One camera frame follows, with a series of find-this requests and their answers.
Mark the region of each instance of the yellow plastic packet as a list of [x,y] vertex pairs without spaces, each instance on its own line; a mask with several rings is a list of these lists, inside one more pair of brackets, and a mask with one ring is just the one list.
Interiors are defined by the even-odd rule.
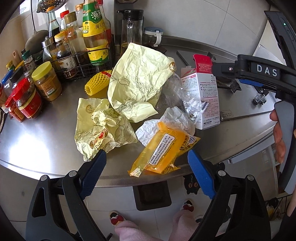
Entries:
[[85,92],[91,96],[109,86],[112,70],[106,70],[94,75],[84,86]]
[[200,140],[183,131],[168,128],[163,122],[157,125],[159,131],[133,163],[130,176],[139,177],[144,169],[160,174],[179,169],[174,166],[175,159]]

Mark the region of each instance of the red bottle cap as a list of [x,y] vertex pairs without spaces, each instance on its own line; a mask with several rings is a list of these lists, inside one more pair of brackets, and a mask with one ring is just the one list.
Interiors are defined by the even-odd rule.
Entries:
[[13,100],[13,98],[12,98],[11,95],[10,95],[10,96],[8,97],[8,99],[6,100],[6,102],[5,102],[5,107],[8,108],[8,107],[12,106],[14,102],[15,102],[15,101]]
[[60,16],[61,18],[63,18],[63,17],[64,17],[65,15],[67,15],[69,12],[70,12],[69,10],[66,10],[66,11],[64,11],[64,12],[61,12],[59,16]]
[[11,97],[14,99],[14,101],[18,101],[21,99],[24,93],[27,92],[27,90],[30,88],[30,82],[28,78],[23,78],[17,86],[13,89],[11,93]]

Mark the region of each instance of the red and white box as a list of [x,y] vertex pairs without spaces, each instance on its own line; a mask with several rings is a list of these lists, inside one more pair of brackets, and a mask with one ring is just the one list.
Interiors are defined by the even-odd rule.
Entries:
[[212,74],[213,64],[210,57],[195,54],[193,58],[196,68],[191,68],[191,66],[181,68],[181,80],[183,88],[191,95],[209,103],[195,123],[195,128],[203,130],[220,124],[218,89],[216,77]]

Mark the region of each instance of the white tissue paper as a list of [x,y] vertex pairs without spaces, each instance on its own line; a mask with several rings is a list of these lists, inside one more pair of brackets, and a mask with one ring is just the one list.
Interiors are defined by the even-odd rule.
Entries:
[[195,133],[194,123],[175,106],[173,108],[167,108],[159,120],[147,120],[137,129],[136,136],[143,146],[147,146],[149,141],[156,134],[158,131],[157,123],[160,121],[165,123],[169,128],[184,131],[189,135],[193,136]]

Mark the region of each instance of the human hand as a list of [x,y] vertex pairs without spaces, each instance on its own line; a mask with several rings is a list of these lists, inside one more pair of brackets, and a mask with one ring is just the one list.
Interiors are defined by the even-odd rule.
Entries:
[[[282,139],[283,138],[283,133],[281,131],[281,126],[279,125],[279,119],[278,119],[278,116],[276,114],[276,110],[273,110],[270,113],[269,118],[272,121],[277,121],[276,125],[274,126],[274,142],[276,144],[275,159],[279,163],[283,163],[285,153],[286,153],[286,146],[285,146],[285,143],[284,143],[284,141]],[[296,130],[294,130],[293,134],[294,134],[294,137],[296,138]],[[289,204],[288,209],[287,209],[287,215],[289,217],[293,213],[295,207],[296,207],[296,188],[295,188],[295,190],[293,192],[292,199],[291,199],[290,204]]]

